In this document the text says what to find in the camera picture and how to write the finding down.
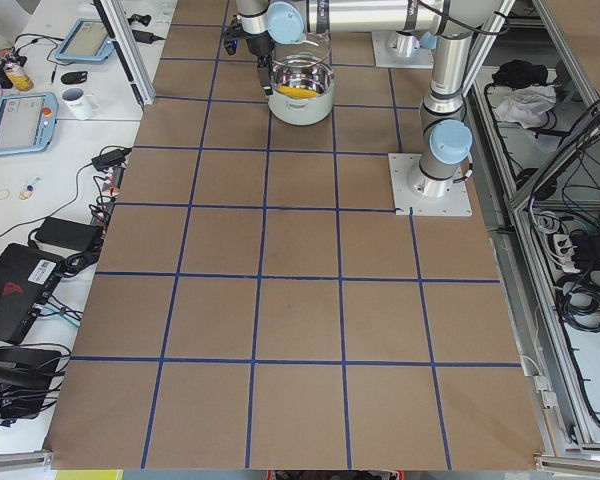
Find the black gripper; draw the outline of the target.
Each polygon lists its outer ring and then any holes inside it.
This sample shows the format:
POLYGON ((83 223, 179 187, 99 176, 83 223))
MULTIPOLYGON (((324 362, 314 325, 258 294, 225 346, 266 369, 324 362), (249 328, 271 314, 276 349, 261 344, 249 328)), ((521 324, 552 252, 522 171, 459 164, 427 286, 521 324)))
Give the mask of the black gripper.
POLYGON ((272 86, 272 53, 275 42, 268 32, 260 34, 248 34, 246 43, 249 52, 257 58, 259 66, 259 81, 265 95, 273 93, 272 86))

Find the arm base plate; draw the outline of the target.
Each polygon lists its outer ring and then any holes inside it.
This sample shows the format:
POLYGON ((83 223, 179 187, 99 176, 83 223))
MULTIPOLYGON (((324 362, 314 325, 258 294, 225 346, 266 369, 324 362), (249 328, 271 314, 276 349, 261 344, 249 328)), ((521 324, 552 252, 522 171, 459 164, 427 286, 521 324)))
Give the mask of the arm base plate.
POLYGON ((458 164, 446 180, 432 180, 420 171, 420 154, 388 155, 394 211, 402 216, 470 217, 464 172, 458 164))
POLYGON ((374 31, 372 45, 376 67, 426 70, 433 68, 432 50, 423 46, 420 39, 413 34, 374 31))

